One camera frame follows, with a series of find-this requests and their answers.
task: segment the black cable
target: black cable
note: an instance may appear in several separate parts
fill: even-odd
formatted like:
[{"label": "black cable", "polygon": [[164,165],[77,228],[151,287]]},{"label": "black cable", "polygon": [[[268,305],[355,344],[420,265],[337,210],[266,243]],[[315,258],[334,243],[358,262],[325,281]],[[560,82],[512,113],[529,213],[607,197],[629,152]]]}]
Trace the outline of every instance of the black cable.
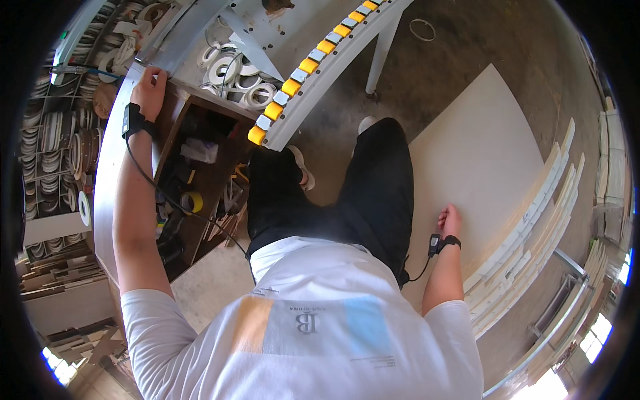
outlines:
[{"label": "black cable", "polygon": [[409,282],[415,282],[415,281],[417,281],[418,279],[420,279],[420,277],[422,276],[422,274],[424,274],[424,272],[427,270],[427,265],[429,265],[429,260],[431,260],[431,257],[429,257],[429,258],[427,259],[427,262],[426,262],[426,264],[424,265],[424,268],[422,268],[422,272],[420,273],[420,275],[418,275],[418,277],[417,277],[416,279],[409,279]]},{"label": "black cable", "polygon": [[231,239],[236,246],[238,246],[238,248],[240,249],[240,251],[244,254],[244,257],[246,258],[246,260],[249,262],[249,271],[251,272],[251,277],[253,278],[253,283],[257,285],[257,282],[255,280],[255,276],[253,275],[253,271],[251,270],[251,259],[248,255],[248,253],[242,248],[242,246],[240,245],[240,243],[238,243],[238,241],[229,234],[229,232],[227,232],[223,227],[220,226],[220,224],[218,224],[215,220],[213,219],[209,219],[207,217],[203,217],[201,215],[195,214],[194,212],[191,211],[187,211],[185,208],[183,208],[179,203],[177,203],[176,201],[172,200],[158,185],[156,185],[156,183],[153,181],[153,179],[151,179],[149,176],[147,176],[147,174],[143,171],[142,167],[140,166],[140,164],[138,164],[138,162],[136,161],[136,158],[133,156],[133,153],[131,152],[131,147],[129,146],[129,138],[127,138],[125,140],[125,143],[127,144],[127,150],[129,151],[129,156],[131,157],[131,161],[133,161],[133,164],[136,166],[136,168],[138,169],[138,172],[140,172],[140,175],[142,175],[147,182],[149,182],[158,192],[160,192],[161,195],[164,196],[164,198],[170,202],[173,206],[175,206],[176,208],[180,209],[182,212],[184,212],[186,215],[193,215],[197,218],[200,218],[203,221],[206,222],[210,222],[213,225],[216,225],[218,228],[220,228],[220,230],[229,238]]},{"label": "black cable", "polygon": [[220,97],[222,97],[225,94],[225,79],[227,78],[227,72],[229,71],[229,68],[231,68],[231,64],[233,64],[234,61],[240,56],[242,56],[241,52],[236,54],[234,59],[232,59],[231,62],[229,63],[229,65],[227,65],[227,69],[225,69],[225,74],[222,76],[222,88],[220,89]]}]

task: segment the left hand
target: left hand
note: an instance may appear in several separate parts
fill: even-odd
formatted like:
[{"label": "left hand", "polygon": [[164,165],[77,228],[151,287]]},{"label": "left hand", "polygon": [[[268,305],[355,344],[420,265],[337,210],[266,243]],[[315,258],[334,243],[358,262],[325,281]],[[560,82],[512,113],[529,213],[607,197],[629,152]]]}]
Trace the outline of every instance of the left hand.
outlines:
[{"label": "left hand", "polygon": [[147,67],[138,84],[131,92],[131,102],[140,106],[145,120],[155,122],[164,101],[166,71],[158,67]]}]

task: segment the concrete floor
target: concrete floor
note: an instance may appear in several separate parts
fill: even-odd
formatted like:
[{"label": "concrete floor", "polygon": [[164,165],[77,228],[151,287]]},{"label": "concrete floor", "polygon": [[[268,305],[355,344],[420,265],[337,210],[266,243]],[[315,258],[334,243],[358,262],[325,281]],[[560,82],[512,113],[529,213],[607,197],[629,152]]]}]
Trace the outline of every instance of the concrete floor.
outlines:
[{"label": "concrete floor", "polygon": [[[380,77],[380,101],[370,101],[364,92],[371,43],[309,114],[300,127],[303,134],[292,139],[316,176],[316,188],[308,197],[321,205],[336,199],[363,117],[392,116],[412,140],[493,63],[527,117],[543,159],[553,142],[564,137],[569,118],[575,119],[570,163],[577,164],[584,152],[586,164],[573,218],[559,248],[583,264],[591,237],[602,105],[573,27],[554,5],[532,3],[416,0],[403,15]],[[433,24],[433,42],[421,42],[410,33],[409,22],[416,18]],[[426,37],[430,34],[428,28],[421,31],[420,24],[414,28]],[[246,234],[241,243],[247,246]],[[478,340],[485,388],[498,382],[533,345],[527,326],[544,311],[565,271],[552,258],[518,304]],[[252,287],[248,265],[235,248],[215,249],[172,284],[178,304],[197,331]]]}]

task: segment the man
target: man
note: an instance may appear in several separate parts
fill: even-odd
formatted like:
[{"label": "man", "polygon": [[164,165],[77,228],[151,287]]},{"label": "man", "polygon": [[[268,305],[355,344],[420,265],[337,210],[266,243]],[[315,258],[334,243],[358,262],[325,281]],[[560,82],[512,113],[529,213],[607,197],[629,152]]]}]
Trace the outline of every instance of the man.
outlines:
[{"label": "man", "polygon": [[[153,122],[166,72],[149,67],[131,102]],[[402,128],[366,118],[339,199],[310,203],[294,147],[250,161],[254,290],[200,334],[184,319],[158,256],[154,188],[125,155],[113,240],[129,353],[147,399],[479,399],[483,376],[463,301],[460,243],[442,248],[422,316],[402,297],[413,172]],[[151,176],[151,137],[129,139]],[[458,236],[449,204],[442,237]]]}]

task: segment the right hand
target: right hand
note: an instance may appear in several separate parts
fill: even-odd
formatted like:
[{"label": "right hand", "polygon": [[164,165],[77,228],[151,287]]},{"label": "right hand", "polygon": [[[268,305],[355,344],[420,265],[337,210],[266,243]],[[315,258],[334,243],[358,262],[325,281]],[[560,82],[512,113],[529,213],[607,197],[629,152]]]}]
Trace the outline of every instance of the right hand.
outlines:
[{"label": "right hand", "polygon": [[166,71],[158,67],[147,67],[138,84],[131,92],[131,102],[140,106],[145,120],[155,122],[164,101]]},{"label": "right hand", "polygon": [[448,203],[447,207],[444,207],[440,211],[438,216],[438,229],[442,231],[442,237],[445,238],[449,235],[460,238],[460,230],[462,229],[462,217],[458,214],[458,209],[455,205]]}]

